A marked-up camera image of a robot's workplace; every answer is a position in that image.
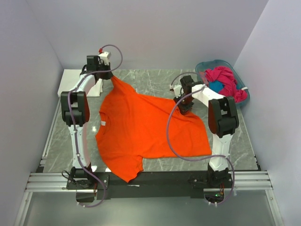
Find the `orange t-shirt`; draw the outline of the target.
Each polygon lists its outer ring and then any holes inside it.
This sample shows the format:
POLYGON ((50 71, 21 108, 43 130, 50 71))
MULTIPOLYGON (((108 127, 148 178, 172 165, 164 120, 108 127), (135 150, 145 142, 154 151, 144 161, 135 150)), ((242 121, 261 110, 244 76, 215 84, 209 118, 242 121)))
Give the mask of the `orange t-shirt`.
POLYGON ((96 143, 102 161, 129 182, 143 171, 143 159, 206 156, 211 148, 202 120, 173 110, 174 101, 137 93, 112 77, 112 91, 100 107, 96 143))

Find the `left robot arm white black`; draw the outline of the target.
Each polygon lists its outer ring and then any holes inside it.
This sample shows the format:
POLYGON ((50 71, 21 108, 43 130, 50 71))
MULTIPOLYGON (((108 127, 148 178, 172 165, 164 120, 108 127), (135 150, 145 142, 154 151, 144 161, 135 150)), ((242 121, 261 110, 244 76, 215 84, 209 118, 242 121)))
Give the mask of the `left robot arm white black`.
POLYGON ((68 127, 73 160, 68 173, 68 182, 83 189, 101 184, 105 186, 91 169, 91 160, 87 149, 87 123, 90 119, 87 94, 98 81, 112 77, 110 52, 88 55, 87 63, 79 74, 79 80, 72 88, 60 94, 62 120, 68 127))

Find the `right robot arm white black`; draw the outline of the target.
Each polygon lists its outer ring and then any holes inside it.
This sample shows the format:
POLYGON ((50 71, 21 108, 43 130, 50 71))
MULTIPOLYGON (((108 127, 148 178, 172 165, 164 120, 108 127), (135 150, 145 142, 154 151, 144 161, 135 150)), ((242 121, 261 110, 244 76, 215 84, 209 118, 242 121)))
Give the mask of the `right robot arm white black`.
POLYGON ((232 181, 229 173, 230 142, 239 126, 236 103, 233 97, 225 97, 211 90, 203 81, 194 81, 188 73, 183 73, 180 85, 170 84, 180 113, 187 114, 193 106, 193 100, 203 103, 208 108, 208 126, 213 134, 212 155, 207 167, 206 182, 212 188, 232 181))

